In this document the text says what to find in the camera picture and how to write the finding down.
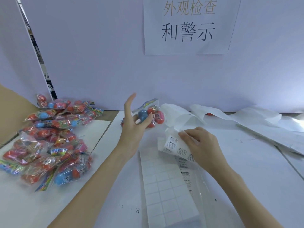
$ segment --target forearm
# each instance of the forearm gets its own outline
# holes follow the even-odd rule
[[[76,196],[48,228],[93,227],[112,185],[128,160],[124,153],[122,148],[116,147],[78,192],[82,197]]]
[[[246,228],[283,228],[231,167],[215,174],[215,180],[229,197]]]

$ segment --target person's right hand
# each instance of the person's right hand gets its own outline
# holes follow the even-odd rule
[[[202,127],[185,130],[178,135],[188,145],[194,160],[209,174],[218,174],[229,167],[222,150],[218,144],[217,138]],[[199,141],[197,145],[191,138]]]

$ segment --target white paper sign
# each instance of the white paper sign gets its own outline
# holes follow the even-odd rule
[[[143,0],[145,54],[226,54],[241,0]]]

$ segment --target chinese character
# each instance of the chinese character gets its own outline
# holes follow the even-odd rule
[[[188,11],[188,5],[189,5],[189,1],[181,1],[179,2],[179,7],[178,7],[178,11],[176,14],[178,14],[179,12],[181,12],[180,15],[185,14],[188,15],[189,11]]]
[[[196,26],[196,24],[194,25],[193,22],[190,24],[190,23],[184,23],[184,24],[181,24],[181,28],[180,28],[180,33],[182,34],[183,36],[183,41],[190,41],[192,42],[192,37],[193,37],[193,34],[196,32],[196,29],[194,29],[194,27]]]
[[[216,4],[214,4],[214,2],[217,2],[217,1],[210,0],[210,1],[205,1],[205,2],[207,2],[208,4],[205,7],[206,13],[204,13],[204,14],[214,14],[213,8],[216,6]]]
[[[197,1],[197,3],[195,4],[194,0],[191,4],[191,15],[201,15],[200,11],[202,8],[203,4],[200,2],[200,0]]]
[[[177,25],[171,25],[171,28],[168,28],[168,25],[171,25],[171,24],[168,23],[166,25],[163,25],[166,27],[165,29],[163,29],[163,30],[165,30],[165,33],[162,36],[162,38],[165,36],[165,42],[167,41],[167,34],[170,35],[170,40],[172,40],[172,38],[175,38],[175,40],[176,40],[176,35],[177,35]],[[175,37],[173,37],[173,34],[172,34],[172,33],[174,33],[173,27],[175,27]]]
[[[176,10],[176,8],[173,6],[173,1],[171,1],[171,3],[169,3],[169,1],[167,1],[165,9],[164,9],[164,10],[167,10],[165,15],[169,12],[170,8],[171,8],[171,16],[172,16],[173,8]]]
[[[201,25],[213,25],[214,23],[206,23],[206,24],[201,24]],[[199,29],[199,30],[205,30],[205,32],[203,31],[202,33],[201,33],[201,35],[203,34],[203,33],[205,33],[205,38],[204,39],[202,39],[203,41],[205,41],[206,40],[206,35],[207,35],[207,32],[208,32],[208,30],[210,30],[210,29],[215,29],[214,27],[213,28],[204,28],[204,29]]]

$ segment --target person's left hand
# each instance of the person's left hand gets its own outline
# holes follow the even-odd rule
[[[136,97],[136,93],[132,94],[125,103],[125,119],[123,131],[121,132],[117,148],[123,150],[127,158],[130,159],[136,153],[139,142],[143,137],[143,133],[153,120],[153,114],[150,114],[142,123],[136,124],[138,115],[131,115],[131,103]]]

